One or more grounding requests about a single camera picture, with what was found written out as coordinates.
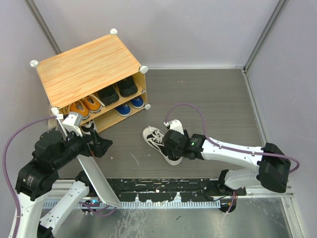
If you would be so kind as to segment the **blue sneaker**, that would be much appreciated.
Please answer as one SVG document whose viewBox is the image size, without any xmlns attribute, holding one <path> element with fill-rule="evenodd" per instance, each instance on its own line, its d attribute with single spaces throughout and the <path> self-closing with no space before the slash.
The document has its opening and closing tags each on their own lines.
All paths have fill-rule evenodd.
<svg viewBox="0 0 317 238">
<path fill-rule="evenodd" d="M 128 117 L 131 114 L 131 108 L 127 103 L 123 103 L 114 109 L 122 117 Z"/>
<path fill-rule="evenodd" d="M 136 109 L 141 109 L 145 105 L 143 98 L 141 96 L 137 96 L 131 99 L 130 103 Z"/>
</svg>

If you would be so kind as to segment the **orange sneaker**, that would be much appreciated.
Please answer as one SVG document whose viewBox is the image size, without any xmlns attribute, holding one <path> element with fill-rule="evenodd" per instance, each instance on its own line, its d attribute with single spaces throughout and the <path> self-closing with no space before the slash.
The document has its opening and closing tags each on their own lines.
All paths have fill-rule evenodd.
<svg viewBox="0 0 317 238">
<path fill-rule="evenodd" d="M 90 111 L 82 100 L 78 100 L 68 106 L 70 112 L 76 112 L 82 115 L 83 119 L 90 117 Z"/>
<path fill-rule="evenodd" d="M 105 104 L 95 94 L 86 96 L 83 102 L 91 113 L 98 113 L 105 107 Z"/>
</svg>

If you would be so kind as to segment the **white cabinet door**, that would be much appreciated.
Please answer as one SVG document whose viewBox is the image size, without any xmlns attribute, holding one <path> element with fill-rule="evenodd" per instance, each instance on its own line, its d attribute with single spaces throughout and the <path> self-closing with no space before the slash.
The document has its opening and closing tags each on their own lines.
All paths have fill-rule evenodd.
<svg viewBox="0 0 317 238">
<path fill-rule="evenodd" d="M 103 175 L 94 158 L 79 155 L 77 156 L 77 159 L 83 170 L 85 171 L 99 199 L 104 204 L 111 205 L 117 208 L 122 208 L 121 202 L 114 193 L 112 187 Z"/>
</svg>

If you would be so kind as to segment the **wooden shoe cabinet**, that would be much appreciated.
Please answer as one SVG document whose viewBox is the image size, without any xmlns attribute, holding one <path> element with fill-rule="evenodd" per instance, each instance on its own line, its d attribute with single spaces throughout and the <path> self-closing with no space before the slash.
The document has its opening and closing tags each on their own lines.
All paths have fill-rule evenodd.
<svg viewBox="0 0 317 238">
<path fill-rule="evenodd" d="M 114 109 L 123 103 L 127 103 L 131 108 L 129 116 L 151 108 L 145 78 L 148 67 L 137 61 L 119 39 L 115 28 L 111 29 L 108 35 L 51 58 L 43 61 L 32 60 L 30 66 L 36 69 L 55 115 L 70 113 L 70 104 L 78 100 L 83 101 L 90 94 L 98 97 L 99 90 L 113 85 L 119 100 L 103 107 L 98 113 L 90 112 L 90 117 L 81 122 L 82 125 L 93 120 L 99 132 L 127 118 L 120 116 Z M 129 76 L 133 77 L 138 92 L 122 97 L 116 83 Z M 130 103 L 130 100 L 137 96 L 141 96 L 145 103 L 141 109 L 134 108 Z"/>
</svg>

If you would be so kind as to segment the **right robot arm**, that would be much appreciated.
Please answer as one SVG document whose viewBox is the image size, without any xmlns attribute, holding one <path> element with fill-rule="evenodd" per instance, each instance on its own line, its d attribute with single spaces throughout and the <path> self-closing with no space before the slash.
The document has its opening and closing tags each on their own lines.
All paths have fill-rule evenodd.
<svg viewBox="0 0 317 238">
<path fill-rule="evenodd" d="M 241 166 L 240 170 L 225 169 L 217 181 L 222 195 L 246 186 L 261 185 L 267 190 L 284 193 L 290 172 L 290 159 L 272 143 L 264 147 L 240 146 L 221 141 L 212 144 L 205 136 L 169 130 L 162 139 L 168 152 L 174 157 L 190 160 L 222 161 Z"/>
</svg>

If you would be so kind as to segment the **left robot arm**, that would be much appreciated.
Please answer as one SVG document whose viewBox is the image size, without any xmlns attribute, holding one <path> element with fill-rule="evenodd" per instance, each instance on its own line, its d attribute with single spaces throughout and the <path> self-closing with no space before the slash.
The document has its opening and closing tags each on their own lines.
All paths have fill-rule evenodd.
<svg viewBox="0 0 317 238">
<path fill-rule="evenodd" d="M 99 192 L 99 184 L 81 171 L 58 204 L 41 217 L 43 204 L 59 178 L 58 170 L 78 155 L 100 158 L 111 145 L 111 140 L 95 130 L 83 137 L 72 132 L 66 139 L 59 131 L 43 133 L 35 144 L 33 159 L 19 171 L 12 189 L 16 211 L 9 237 L 53 238 L 73 208 L 85 196 Z"/>
</svg>

